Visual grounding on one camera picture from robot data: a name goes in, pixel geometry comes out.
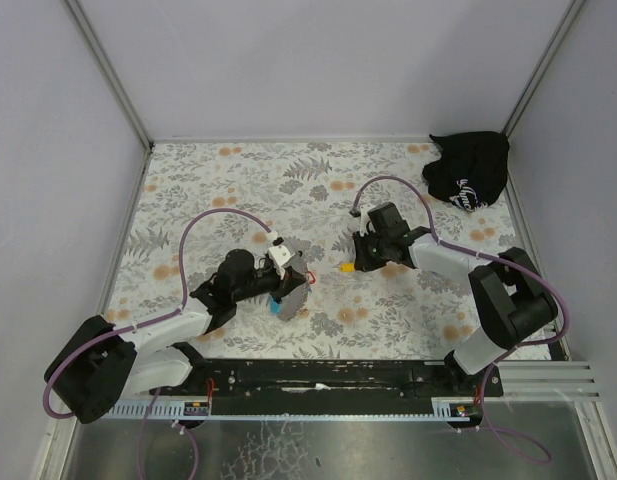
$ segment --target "gray wall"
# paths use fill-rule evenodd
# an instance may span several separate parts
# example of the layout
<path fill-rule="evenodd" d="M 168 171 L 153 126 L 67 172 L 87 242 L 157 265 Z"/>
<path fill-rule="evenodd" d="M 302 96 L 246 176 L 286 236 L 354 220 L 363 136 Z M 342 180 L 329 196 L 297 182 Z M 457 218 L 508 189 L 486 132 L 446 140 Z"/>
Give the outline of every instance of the gray wall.
<path fill-rule="evenodd" d="M 25 479 L 42 375 L 95 313 L 142 151 L 61 2 L 0 0 L 0 479 Z"/>
<path fill-rule="evenodd" d="M 83 0 L 155 138 L 500 129 L 569 0 Z"/>
<path fill-rule="evenodd" d="M 513 139 L 511 169 L 617 439 L 617 0 L 592 1 Z"/>

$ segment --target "cable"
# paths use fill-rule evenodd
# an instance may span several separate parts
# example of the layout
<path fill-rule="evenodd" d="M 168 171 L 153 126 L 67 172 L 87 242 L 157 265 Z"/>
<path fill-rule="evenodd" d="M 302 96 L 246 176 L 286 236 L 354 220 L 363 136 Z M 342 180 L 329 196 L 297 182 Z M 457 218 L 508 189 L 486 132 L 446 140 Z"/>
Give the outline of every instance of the cable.
<path fill-rule="evenodd" d="M 486 411 L 485 408 L 485 402 L 484 402 L 484 397 L 485 397 L 485 391 L 486 391 L 486 384 L 488 382 L 488 378 L 490 377 L 493 369 L 495 368 L 495 364 L 497 364 L 498 362 L 502 361 L 504 358 L 506 358 L 508 355 L 510 355 L 512 352 L 514 352 L 518 347 L 527 347 L 530 345 L 549 345 L 551 343 L 555 343 L 558 342 L 559 340 L 561 340 L 565 335 L 566 332 L 568 332 L 568 329 L 570 328 L 570 310 L 568 310 L 568 306 L 566 305 L 566 301 L 564 300 L 564 298 L 561 296 L 561 294 L 555 289 L 555 287 L 553 287 L 550 283 L 548 283 L 544 278 L 542 278 L 541 276 L 537 275 L 535 272 L 532 272 L 530 270 L 528 270 L 527 268 L 518 265 L 516 263 L 513 263 L 509 260 L 506 260 L 505 258 L 500 258 L 497 257 L 495 255 L 490 255 L 487 253 L 482 253 L 482 252 L 477 252 L 476 250 L 472 250 L 470 248 L 467 247 L 463 247 L 461 245 L 455 245 L 453 243 L 449 243 L 446 242 L 445 240 L 441 239 L 441 237 L 439 236 L 439 234 L 437 233 L 437 230 L 435 229 L 435 225 L 434 225 L 434 220 L 433 220 L 433 216 L 432 216 L 432 211 L 430 210 L 430 206 L 428 205 L 428 202 L 426 202 L 426 199 L 423 197 L 423 195 L 419 192 L 419 190 L 417 190 L 417 188 L 410 182 L 408 182 L 407 180 L 404 180 L 403 178 L 399 178 L 393 175 L 381 175 L 375 178 L 372 178 L 370 180 L 368 180 L 366 183 L 364 183 L 361 188 L 359 189 L 359 191 L 357 192 L 357 195 L 355 196 L 355 200 L 353 202 L 352 205 L 352 211 L 357 210 L 357 207 L 359 205 L 359 200 L 361 199 L 361 194 L 362 192 L 366 189 L 366 187 L 368 187 L 369 185 L 379 181 L 379 180 L 394 180 L 396 182 L 399 182 L 403 185 L 405 185 L 406 187 L 408 187 L 415 195 L 417 195 L 417 197 L 419 198 L 419 200 L 421 201 L 421 203 L 423 204 L 424 208 L 426 209 L 426 214 L 428 215 L 428 223 L 429 223 L 429 228 L 430 228 L 430 234 L 432 235 L 432 238 L 437 242 L 437 244 L 449 248 L 450 250 L 455 250 L 457 252 L 461 252 L 461 253 L 465 253 L 467 255 L 472 255 L 472 256 L 476 256 L 479 258 L 484 258 L 486 260 L 490 260 L 491 262 L 497 262 L 497 263 L 501 263 L 502 265 L 505 265 L 509 268 L 514 268 L 515 270 L 521 272 L 523 275 L 532 278 L 533 280 L 535 280 L 537 283 L 539 283 L 542 287 L 544 287 L 546 290 L 548 290 L 550 292 L 550 294 L 554 297 L 555 301 L 557 302 L 557 304 L 559 304 L 559 308 L 561 309 L 561 314 L 563 316 L 564 322 L 563 325 L 561 327 L 561 330 L 555 334 L 554 336 L 544 339 L 544 340 L 529 340 L 526 342 L 521 342 L 517 347 L 509 350 L 508 352 L 504 353 L 502 356 L 500 356 L 498 359 L 496 359 L 493 363 L 491 363 L 487 368 L 486 371 L 484 372 L 484 378 L 482 380 L 481 383 L 481 389 L 480 389 L 480 402 L 481 402 L 481 409 L 482 409 L 482 413 L 483 413 L 483 418 L 486 421 L 486 424 L 488 425 L 488 428 L 490 429 L 490 431 L 495 435 L 495 437 L 497 438 L 497 440 L 499 440 L 499 442 L 504 445 L 506 448 L 508 448 L 510 451 L 512 451 L 513 453 L 515 453 L 516 455 L 520 456 L 521 458 L 535 463 L 535 464 L 539 464 L 539 465 L 546 465 L 552 462 L 552 455 L 550 454 L 550 451 L 544 446 L 542 445 L 539 441 L 537 441 L 536 439 L 526 435 L 523 432 L 519 432 L 517 430 L 513 430 L 513 429 L 504 429 L 501 427 L 495 427 L 491 420 L 490 417 L 488 416 L 488 413 Z M 513 447 L 512 445 L 510 445 L 508 442 L 506 442 L 500 435 L 501 433 L 505 433 L 508 435 L 517 435 L 521 438 L 525 438 L 526 440 L 529 440 L 530 442 L 532 442 L 533 444 L 535 444 L 536 446 L 538 446 L 544 453 L 546 453 L 546 459 L 537 459 L 534 457 L 531 457 L 527 454 L 525 454 L 524 452 L 522 452 L 521 450 Z"/>
<path fill-rule="evenodd" d="M 195 218 L 193 218 L 190 221 L 190 223 L 188 224 L 188 226 L 184 230 L 184 233 L 181 235 L 181 240 L 179 241 L 179 276 L 181 278 L 181 286 L 182 286 L 181 289 L 182 289 L 182 297 L 183 297 L 182 300 L 181 300 L 181 307 L 178 307 L 175 310 L 173 310 L 172 312 L 167 313 L 165 315 L 161 315 L 161 316 L 159 316 L 157 318 L 153 318 L 151 320 L 146 320 L 144 322 L 138 323 L 137 327 L 136 327 L 137 329 L 144 328 L 144 327 L 149 327 L 150 325 L 154 325 L 155 323 L 163 322 L 165 320 L 173 318 L 173 317 L 179 315 L 182 312 L 182 310 L 186 307 L 186 303 L 188 302 L 188 286 L 186 285 L 186 275 L 184 273 L 184 244 L 186 243 L 186 238 L 188 237 L 188 233 L 190 232 L 192 227 L 195 226 L 195 224 L 199 220 L 201 220 L 204 217 L 207 217 L 208 215 L 212 215 L 213 213 L 234 213 L 234 214 L 237 214 L 237 215 L 241 215 L 243 217 L 246 217 L 246 218 L 249 218 L 250 220 L 255 221 L 267 233 L 270 233 L 270 231 L 271 231 L 270 228 L 268 227 L 268 225 L 266 225 L 264 222 L 259 220 L 254 215 L 252 215 L 252 214 L 250 214 L 248 212 L 244 212 L 242 210 L 234 209 L 234 208 L 214 208 L 212 210 L 207 210 L 207 211 L 197 215 Z M 56 419 L 64 419 L 64 418 L 74 417 L 75 414 L 72 413 L 72 412 L 70 412 L 70 413 L 58 413 L 58 412 L 55 412 L 52 409 L 52 407 L 50 406 L 50 392 L 52 391 L 52 387 L 55 385 L 55 382 L 57 381 L 59 376 L 68 367 L 68 365 L 70 365 L 72 362 L 74 362 L 75 359 L 79 355 L 81 355 L 83 352 L 85 352 L 89 348 L 91 348 L 94 345 L 97 345 L 98 343 L 103 342 L 104 340 L 107 340 L 107 339 L 109 339 L 111 337 L 115 337 L 117 335 L 122 335 L 122 334 L 128 333 L 128 332 L 132 332 L 134 329 L 135 329 L 135 327 L 130 325 L 128 327 L 120 328 L 119 330 L 112 330 L 110 332 L 106 332 L 106 333 L 104 333 L 102 335 L 99 335 L 98 337 L 95 337 L 92 340 L 89 340 L 88 342 L 84 343 L 79 348 L 77 348 L 74 352 L 72 352 L 70 355 L 68 355 L 64 359 L 64 361 L 61 362 L 59 364 L 59 366 L 55 369 L 53 374 L 48 379 L 48 383 L 46 383 L 46 388 L 44 389 L 44 394 L 43 394 L 43 407 L 44 407 L 44 411 L 46 412 L 46 414 L 48 414 L 48 416 L 50 416 L 52 418 L 56 418 Z"/>
<path fill-rule="evenodd" d="M 145 480 L 146 478 L 146 473 L 144 472 L 144 467 L 141 462 L 141 440 L 144 435 L 144 430 L 146 429 L 148 416 L 152 413 L 152 408 L 154 407 L 155 402 L 157 401 L 157 397 L 159 397 L 160 393 L 161 393 L 161 387 L 158 388 L 157 391 L 155 391 L 155 395 L 152 397 L 152 400 L 148 404 L 148 408 L 146 408 L 146 413 L 144 413 L 144 416 L 141 419 L 141 427 L 139 427 L 139 436 L 137 437 L 137 472 L 139 472 L 140 480 Z M 190 443 L 192 444 L 192 451 L 193 451 L 195 459 L 192 465 L 192 471 L 190 472 L 190 475 L 188 476 L 188 480 L 192 480 L 193 478 L 195 478 L 195 474 L 197 473 L 197 469 L 199 468 L 199 447 L 197 446 L 197 439 L 192 434 L 192 432 L 182 425 L 179 425 L 179 426 L 181 427 L 180 431 L 188 435 L 188 438 L 190 439 Z"/>

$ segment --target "metal frame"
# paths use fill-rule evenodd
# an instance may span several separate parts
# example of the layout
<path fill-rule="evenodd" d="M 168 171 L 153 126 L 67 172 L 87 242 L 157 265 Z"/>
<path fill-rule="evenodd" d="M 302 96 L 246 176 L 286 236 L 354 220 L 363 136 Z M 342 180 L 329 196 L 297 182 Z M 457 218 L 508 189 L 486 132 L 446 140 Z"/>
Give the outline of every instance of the metal frame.
<path fill-rule="evenodd" d="M 119 80 L 105 50 L 96 35 L 91 22 L 89 21 L 79 0 L 61 0 L 65 5 L 77 30 L 84 39 L 93 60 L 99 67 L 104 80 L 109 85 L 121 111 L 131 125 L 134 134 L 139 142 L 146 149 L 146 157 L 140 175 L 135 183 L 135 189 L 131 202 L 126 213 L 126 218 L 120 238 L 117 242 L 116 252 L 113 263 L 108 274 L 106 287 L 103 292 L 99 310 L 105 311 L 107 308 L 115 276 L 117 274 L 125 238 L 132 225 L 134 212 L 140 197 L 145 175 L 148 171 L 149 154 L 154 144 L 153 139 L 144 127 L 144 124 L 128 97 L 121 81 Z M 513 112 L 507 120 L 502 132 L 510 136 L 517 127 L 520 118 L 525 112 L 530 100 L 541 83 L 546 71 L 554 60 L 559 48 L 563 44 L 566 36 L 571 31 L 577 19 L 581 16 L 588 0 L 572 0 L 564 16 L 551 37 L 546 49 L 544 50 L 537 66 L 535 67 L 526 87 L 524 88 Z M 343 141 L 345 139 L 327 138 L 324 141 Z M 367 138 L 365 141 L 427 141 L 421 137 L 410 138 Z M 184 143 L 197 141 L 191 138 L 177 138 L 168 140 L 169 143 Z M 263 141 L 316 141 L 315 139 L 257 139 Z M 515 223 L 515 228 L 521 238 L 524 248 L 535 261 L 540 273 L 544 275 L 541 267 L 536 244 L 532 232 L 525 222 L 523 206 L 519 198 L 518 188 L 513 178 L 506 189 L 506 199 L 511 209 L 511 217 Z M 586 438 L 588 448 L 595 466 L 599 479 L 617 479 L 617 449 L 614 445 L 607 421 L 601 409 L 599 392 L 594 382 L 590 366 L 586 362 L 548 362 L 548 361 L 506 361 L 499 366 L 501 371 L 501 381 L 507 393 L 501 399 L 491 399 L 488 401 L 567 401 L 575 402 L 577 411 L 581 419 L 582 429 Z M 461 399 L 436 399 L 441 405 L 445 400 L 457 402 Z M 74 419 L 53 421 L 49 423 L 46 432 L 47 443 L 42 448 L 42 458 L 40 466 L 33 478 L 37 479 L 58 479 L 61 477 L 64 466 L 71 454 L 71 443 L 79 427 Z"/>

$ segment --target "floral tablecloth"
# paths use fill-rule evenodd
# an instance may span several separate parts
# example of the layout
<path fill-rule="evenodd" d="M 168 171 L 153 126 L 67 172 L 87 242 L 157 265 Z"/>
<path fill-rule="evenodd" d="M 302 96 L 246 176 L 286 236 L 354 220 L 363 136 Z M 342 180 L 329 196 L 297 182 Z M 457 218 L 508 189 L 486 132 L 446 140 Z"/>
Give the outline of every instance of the floral tablecloth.
<path fill-rule="evenodd" d="M 427 271 L 388 265 L 372 273 L 339 272 L 353 260 L 348 215 L 357 189 L 382 174 L 401 176 L 422 191 L 423 166 L 437 159 L 432 144 L 240 143 L 158 144 L 125 246 L 107 314 L 109 321 L 150 316 L 181 301 L 178 244 L 187 223 L 210 208 L 230 206 L 264 220 L 304 252 L 317 277 L 305 309 L 289 322 L 267 299 L 241 302 L 225 327 L 193 340 L 209 357 L 441 359 L 478 325 L 470 292 Z M 502 197 L 469 214 L 426 195 L 447 240 L 499 252 L 515 244 Z M 411 228 L 426 225 L 419 200 L 396 182 L 371 185 L 362 205 L 392 201 Z M 263 255 L 261 228 L 218 214 L 188 237 L 187 281 L 196 288 L 232 248 Z M 513 358 L 548 359 L 545 347 Z"/>

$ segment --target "purple cable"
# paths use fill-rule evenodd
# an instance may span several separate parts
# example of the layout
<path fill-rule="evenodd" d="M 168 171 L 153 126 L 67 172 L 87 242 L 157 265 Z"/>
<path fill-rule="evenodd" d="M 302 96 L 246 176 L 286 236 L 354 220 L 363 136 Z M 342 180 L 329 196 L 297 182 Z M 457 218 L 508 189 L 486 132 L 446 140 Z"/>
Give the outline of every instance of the purple cable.
<path fill-rule="evenodd" d="M 144 430 L 146 429 L 146 423 L 148 421 L 148 416 L 152 413 L 152 408 L 154 407 L 155 402 L 157 401 L 157 397 L 159 397 L 160 393 L 161 393 L 161 387 L 158 388 L 157 391 L 155 392 L 154 397 L 152 397 L 152 400 L 150 401 L 150 404 L 148 405 L 148 408 L 146 409 L 146 413 L 144 413 L 144 417 L 141 419 L 141 427 L 139 428 L 139 435 L 137 437 L 137 472 L 139 472 L 140 480 L 145 480 L 146 478 L 144 467 L 141 462 L 141 439 L 144 435 Z M 186 433 L 186 435 L 188 435 L 188 438 L 190 439 L 190 443 L 192 444 L 192 451 L 195 455 L 195 460 L 192 465 L 192 471 L 190 472 L 190 476 L 188 477 L 188 480 L 192 480 L 193 478 L 195 478 L 195 474 L 197 473 L 197 469 L 199 468 L 199 447 L 197 447 L 197 439 L 192 434 L 192 432 L 183 426 L 181 426 L 181 429 L 183 432 Z"/>
<path fill-rule="evenodd" d="M 175 310 L 173 310 L 170 313 L 167 313 L 165 315 L 161 315 L 160 317 L 157 318 L 153 318 L 151 320 L 146 320 L 145 322 L 141 322 L 137 324 L 137 328 L 144 328 L 144 327 L 149 327 L 150 325 L 154 325 L 155 323 L 159 323 L 159 322 L 163 322 L 164 320 L 168 320 L 170 318 L 175 317 L 176 315 L 179 315 L 181 313 L 181 311 L 185 308 L 186 303 L 188 302 L 188 285 L 186 285 L 186 276 L 184 273 L 184 244 L 186 243 L 186 238 L 188 237 L 188 233 L 190 232 L 190 230 L 192 229 L 192 227 L 202 218 L 207 217 L 208 215 L 211 215 L 213 213 L 234 213 L 236 215 L 241 215 L 244 216 L 246 218 L 249 218 L 255 222 L 257 222 L 267 233 L 270 233 L 270 228 L 268 227 L 268 225 L 266 225 L 264 222 L 262 222 L 261 220 L 259 220 L 257 217 L 255 217 L 254 215 L 248 213 L 248 212 L 244 212 L 241 210 L 237 210 L 234 208 L 214 208 L 212 210 L 207 210 L 199 215 L 197 215 L 195 218 L 193 218 L 190 223 L 188 224 L 188 226 L 186 227 L 186 229 L 184 230 L 184 233 L 181 235 L 181 240 L 179 241 L 179 276 L 181 278 L 181 289 L 182 289 L 182 300 L 181 300 L 181 307 L 176 308 Z M 46 414 L 48 414 L 48 416 L 52 417 L 52 418 L 56 418 L 56 419 L 64 419 L 64 418 L 71 418 L 74 417 L 75 414 L 74 413 L 58 413 L 55 412 L 52 407 L 50 406 L 50 392 L 52 391 L 52 387 L 54 386 L 55 382 L 57 381 L 57 379 L 59 378 L 59 375 L 61 375 L 63 373 L 63 371 L 66 369 L 66 367 L 68 367 L 68 365 L 70 365 L 72 362 L 75 361 L 75 359 L 81 355 L 83 352 L 85 352 L 86 350 L 88 350 L 89 348 L 91 348 L 94 345 L 97 345 L 100 342 L 103 342 L 104 340 L 107 340 L 111 337 L 114 337 L 116 335 L 121 335 L 124 333 L 128 333 L 128 332 L 132 332 L 134 329 L 134 327 L 128 326 L 128 327 L 124 327 L 124 328 L 120 328 L 119 330 L 112 330 L 110 332 L 104 333 L 102 335 L 99 335 L 98 337 L 93 338 L 92 340 L 89 340 L 88 342 L 84 343 L 81 347 L 77 348 L 74 352 L 72 352 L 70 355 L 68 355 L 63 362 L 61 362 L 59 364 L 59 366 L 55 369 L 55 371 L 53 372 L 53 374 L 50 376 L 50 378 L 48 379 L 48 383 L 46 384 L 46 388 L 44 389 L 44 395 L 43 395 L 43 406 L 44 406 L 44 411 L 46 412 Z"/>
<path fill-rule="evenodd" d="M 530 341 L 527 341 L 527 342 L 522 342 L 522 343 L 519 344 L 520 347 L 527 347 L 527 346 L 530 346 L 530 345 L 548 345 L 548 344 L 551 344 L 551 343 L 558 342 L 559 340 L 561 340 L 566 335 L 566 332 L 568 332 L 568 329 L 570 328 L 570 311 L 568 310 L 568 306 L 566 305 L 566 301 L 561 296 L 561 294 L 555 289 L 555 287 L 553 287 L 550 283 L 548 283 L 545 279 L 543 279 L 542 277 L 537 275 L 535 272 L 532 272 L 532 271 L 528 270 L 527 268 L 525 268 L 525 267 L 523 267 L 521 265 L 517 265 L 516 263 L 513 263 L 513 262 L 511 262 L 509 260 L 506 260 L 504 258 L 497 257 L 495 255 L 490 255 L 490 254 L 487 254 L 487 253 L 477 252 L 476 250 L 472 250 L 472 249 L 467 248 L 467 247 L 462 247 L 461 245 L 455 245 L 455 244 L 452 244 L 452 243 L 449 243 L 449 242 L 446 242 L 445 240 L 443 240 L 439 236 L 439 234 L 437 233 L 437 231 L 435 229 L 435 225 L 434 225 L 434 221 L 433 221 L 433 217 L 432 217 L 432 211 L 430 210 L 430 206 L 428 206 L 428 203 L 424 199 L 423 195 L 421 193 L 419 193 L 419 190 L 417 190 L 417 188 L 412 183 L 404 180 L 403 178 L 395 177 L 393 175 L 382 175 L 382 176 L 379 176 L 379 177 L 372 178 L 372 179 L 368 180 L 365 184 L 363 184 L 362 187 L 357 192 L 357 196 L 355 197 L 355 201 L 353 202 L 353 205 L 352 205 L 352 209 L 353 210 L 357 209 L 357 206 L 359 205 L 359 200 L 361 199 L 361 194 L 366 189 L 366 187 L 368 185 L 374 183 L 374 182 L 379 181 L 379 180 L 394 180 L 394 181 L 397 181 L 399 183 L 402 183 L 406 187 L 408 187 L 410 190 L 412 190 L 415 193 L 415 195 L 417 195 L 419 200 L 421 200 L 421 203 L 423 204 L 424 208 L 426 209 L 426 213 L 428 215 L 428 223 L 429 223 L 429 226 L 430 226 L 430 234 L 432 235 L 432 238 L 439 245 L 441 245 L 443 247 L 446 247 L 446 248 L 449 248 L 450 250 L 455 250 L 457 252 L 465 253 L 467 255 L 472 255 L 472 256 L 475 256 L 475 257 L 478 257 L 478 258 L 484 258 L 486 260 L 490 260 L 491 262 L 501 263 L 502 265 L 505 265 L 505 266 L 507 266 L 509 268 L 514 268 L 515 270 L 521 272 L 523 275 L 532 278 L 533 280 L 535 280 L 537 283 L 539 283 L 542 287 L 544 287 L 546 290 L 548 290 L 550 292 L 550 294 L 555 298 L 556 302 L 559 304 L 559 308 L 561 309 L 561 314 L 562 314 L 563 319 L 564 319 L 564 324 L 562 325 L 561 330 L 556 335 L 554 335 L 554 336 L 552 336 L 550 338 L 544 339 L 544 340 L 530 340 Z M 506 358 L 515 349 L 512 349 L 512 350 L 504 353 L 501 357 L 499 357 L 497 360 L 495 360 L 493 363 L 491 363 L 488 366 L 488 368 L 486 369 L 486 372 L 484 373 L 484 378 L 483 378 L 483 381 L 482 381 L 482 384 L 481 384 L 481 391 L 482 392 L 485 392 L 486 383 L 488 382 L 488 378 L 490 377 L 490 374 L 492 373 L 492 370 L 495 368 L 495 364 L 500 362 L 504 358 Z M 495 427 L 492 424 L 492 422 L 490 420 L 490 417 L 488 417 L 488 413 L 486 412 L 485 403 L 484 403 L 484 395 L 481 395 L 481 409 L 482 409 L 482 412 L 483 412 L 484 420 L 488 424 L 488 427 L 489 427 L 490 431 L 492 431 L 492 433 L 495 435 L 497 440 L 499 440 L 499 442 L 501 442 L 505 447 L 507 447 L 513 453 L 515 453 L 516 455 L 524 458 L 525 460 L 527 460 L 529 462 L 536 463 L 536 464 L 539 464 L 539 465 L 546 465 L 546 464 L 552 462 L 552 455 L 550 454 L 550 451 L 544 445 L 539 443 L 539 441 L 537 441 L 534 438 L 530 437 L 529 435 L 526 435 L 525 433 L 519 432 L 517 430 L 503 429 L 503 428 L 500 428 L 500 427 Z M 506 433 L 508 435 L 517 435 L 517 436 L 519 436 L 521 438 L 525 438 L 526 440 L 531 441 L 532 443 L 537 445 L 544 453 L 546 453 L 546 457 L 547 458 L 545 460 L 544 459 L 537 460 L 534 457 L 526 455 L 522 451 L 518 450 L 517 448 L 513 447 L 508 442 L 506 442 L 501 437 L 500 432 L 501 433 Z"/>

